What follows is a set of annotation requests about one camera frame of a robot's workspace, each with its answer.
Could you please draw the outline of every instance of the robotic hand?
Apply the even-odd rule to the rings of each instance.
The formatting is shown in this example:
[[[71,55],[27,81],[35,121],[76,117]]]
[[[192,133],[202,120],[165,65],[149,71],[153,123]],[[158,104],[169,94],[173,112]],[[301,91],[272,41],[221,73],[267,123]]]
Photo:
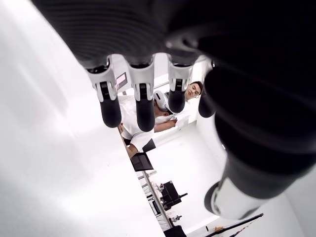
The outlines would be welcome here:
[[[199,113],[228,153],[207,210],[242,219],[316,161],[315,3],[264,0],[33,0],[87,70],[104,123],[121,117],[111,55],[129,64],[139,127],[154,126],[153,55],[169,55],[169,106],[180,112],[192,65],[216,62]]]

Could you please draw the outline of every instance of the metal pole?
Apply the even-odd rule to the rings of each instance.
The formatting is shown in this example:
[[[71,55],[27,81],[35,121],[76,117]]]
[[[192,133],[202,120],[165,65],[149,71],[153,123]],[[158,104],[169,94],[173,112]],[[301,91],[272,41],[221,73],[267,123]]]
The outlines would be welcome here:
[[[171,223],[170,223],[170,221],[169,221],[169,218],[168,218],[168,216],[167,216],[167,214],[166,214],[166,212],[165,212],[165,210],[164,210],[164,208],[163,208],[163,206],[162,206],[162,204],[161,204],[161,202],[160,202],[160,198],[157,196],[157,194],[156,194],[156,192],[155,192],[155,189],[153,188],[153,186],[152,186],[152,184],[151,184],[151,182],[150,182],[150,180],[149,180],[149,177],[148,177],[147,173],[146,173],[145,171],[142,171],[142,173],[143,173],[143,176],[144,176],[144,178],[145,178],[145,180],[146,180],[146,183],[148,184],[149,190],[150,190],[150,192],[152,193],[153,198],[154,198],[154,200],[155,200],[156,203],[157,203],[158,209],[159,209],[159,211],[160,211],[162,217],[163,217],[164,220],[166,221],[167,226],[169,226],[169,228],[172,228],[172,225],[171,225]]]
[[[150,172],[150,173],[148,174],[148,177],[150,177],[150,176],[152,176],[152,175],[154,175],[154,174],[157,174],[157,171],[154,170],[154,171]],[[138,177],[139,180],[141,180],[141,179],[143,179],[143,178],[144,178],[143,175]]]

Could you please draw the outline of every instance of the white vr headset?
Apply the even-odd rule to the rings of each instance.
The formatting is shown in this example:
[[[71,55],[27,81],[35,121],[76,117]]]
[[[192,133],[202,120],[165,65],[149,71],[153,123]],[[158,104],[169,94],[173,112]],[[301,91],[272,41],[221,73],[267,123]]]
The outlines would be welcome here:
[[[157,101],[157,105],[161,111],[168,112],[171,111],[168,105],[168,96],[162,93],[160,90],[154,92],[154,99]],[[167,122],[171,120],[174,116],[160,116],[155,119],[155,125]]]
[[[167,112],[169,109],[168,97],[160,90],[154,92],[154,99],[157,101],[157,105],[161,111]]]

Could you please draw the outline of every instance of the computer monitor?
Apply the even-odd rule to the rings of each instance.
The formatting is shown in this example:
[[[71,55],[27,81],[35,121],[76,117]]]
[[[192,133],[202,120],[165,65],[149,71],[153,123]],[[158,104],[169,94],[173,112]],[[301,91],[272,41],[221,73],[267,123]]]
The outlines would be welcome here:
[[[132,158],[131,162],[133,164],[135,171],[144,171],[154,169],[148,156],[144,152],[136,153]]]
[[[126,73],[123,73],[117,78],[117,84],[116,84],[117,90],[119,90],[126,84],[127,84],[127,76],[126,76]]]

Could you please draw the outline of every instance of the desk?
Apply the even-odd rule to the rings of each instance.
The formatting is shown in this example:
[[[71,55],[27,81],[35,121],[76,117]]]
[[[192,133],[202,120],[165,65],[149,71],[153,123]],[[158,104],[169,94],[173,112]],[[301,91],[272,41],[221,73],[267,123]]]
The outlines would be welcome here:
[[[172,224],[169,221],[169,217],[167,216],[167,213],[165,212],[163,205],[160,202],[160,197],[158,195],[159,191],[157,189],[155,189],[154,186],[152,186],[152,183],[149,180],[148,174],[145,171],[142,171],[142,173],[143,173],[144,179],[146,180],[146,183],[149,187],[149,190],[153,195],[153,199],[156,201],[156,204],[160,210],[160,213],[161,213],[164,221],[166,222],[166,224],[169,228],[172,228]]]

